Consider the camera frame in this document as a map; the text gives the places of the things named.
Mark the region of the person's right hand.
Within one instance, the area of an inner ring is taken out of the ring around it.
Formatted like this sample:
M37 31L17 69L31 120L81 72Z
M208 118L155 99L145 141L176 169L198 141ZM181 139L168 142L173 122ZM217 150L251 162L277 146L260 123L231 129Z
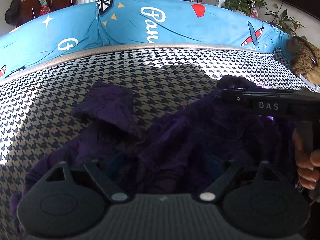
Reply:
M314 190L319 181L319 150L306 153L304 150L304 142L296 129L293 132L292 141L295 146L295 160L299 182L302 187Z

